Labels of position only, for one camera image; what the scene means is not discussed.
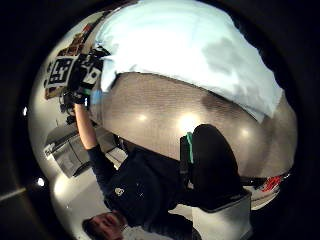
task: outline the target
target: white bedsheet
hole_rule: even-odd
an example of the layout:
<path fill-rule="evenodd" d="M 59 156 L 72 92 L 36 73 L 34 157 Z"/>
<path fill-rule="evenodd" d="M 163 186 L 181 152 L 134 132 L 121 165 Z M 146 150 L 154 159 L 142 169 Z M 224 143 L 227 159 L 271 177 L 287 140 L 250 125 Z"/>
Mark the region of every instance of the white bedsheet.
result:
<path fill-rule="evenodd" d="M 222 10 L 194 0 L 145 0 L 101 26 L 107 49 L 102 90 L 116 74 L 156 73 L 194 84 L 240 105 L 261 122 L 273 117 L 282 89 L 272 71 Z"/>

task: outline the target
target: red object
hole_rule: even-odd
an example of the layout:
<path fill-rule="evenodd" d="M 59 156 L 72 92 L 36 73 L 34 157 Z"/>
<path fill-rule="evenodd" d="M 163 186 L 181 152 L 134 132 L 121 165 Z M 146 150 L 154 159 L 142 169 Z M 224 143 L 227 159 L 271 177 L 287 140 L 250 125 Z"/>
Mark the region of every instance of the red object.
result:
<path fill-rule="evenodd" d="M 281 181 L 282 181 L 282 176 L 276 176 L 276 177 L 268 178 L 268 180 L 263 185 L 263 189 L 261 191 L 262 192 L 271 191 L 276 186 L 278 186 Z"/>

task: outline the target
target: green strap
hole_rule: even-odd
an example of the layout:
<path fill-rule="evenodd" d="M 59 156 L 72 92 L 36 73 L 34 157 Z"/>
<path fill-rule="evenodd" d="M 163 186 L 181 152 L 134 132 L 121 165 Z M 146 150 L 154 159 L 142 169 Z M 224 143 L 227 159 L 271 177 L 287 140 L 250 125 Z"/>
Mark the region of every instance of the green strap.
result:
<path fill-rule="evenodd" d="M 189 143 L 189 149 L 190 149 L 190 163 L 193 164 L 193 151 L 192 151 L 192 133 L 191 132 L 187 132 L 187 140 Z"/>

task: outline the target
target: sleeve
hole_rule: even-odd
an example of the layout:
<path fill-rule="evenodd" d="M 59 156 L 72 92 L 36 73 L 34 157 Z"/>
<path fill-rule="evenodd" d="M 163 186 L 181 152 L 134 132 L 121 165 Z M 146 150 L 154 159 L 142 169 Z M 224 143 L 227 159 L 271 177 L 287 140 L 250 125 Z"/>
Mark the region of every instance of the sleeve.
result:
<path fill-rule="evenodd" d="M 177 214 L 165 213 L 142 228 L 174 240 L 192 240 L 192 222 Z"/>
<path fill-rule="evenodd" d="M 93 173 L 96 175 L 99 187 L 105 195 L 107 183 L 117 170 L 110 161 L 107 161 L 99 144 L 91 149 L 88 149 L 87 152 L 89 154 Z"/>

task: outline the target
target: black jacket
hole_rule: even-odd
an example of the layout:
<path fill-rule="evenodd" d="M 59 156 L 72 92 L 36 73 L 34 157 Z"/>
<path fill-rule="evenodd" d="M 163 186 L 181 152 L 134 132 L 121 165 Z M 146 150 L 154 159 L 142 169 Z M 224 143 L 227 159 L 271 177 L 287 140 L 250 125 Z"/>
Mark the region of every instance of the black jacket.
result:
<path fill-rule="evenodd" d="M 191 239 L 192 222 L 168 213 L 176 207 L 181 188 L 178 161 L 135 149 L 116 171 L 99 145 L 88 153 L 106 206 L 120 211 L 130 227 L 142 226 L 175 240 Z"/>

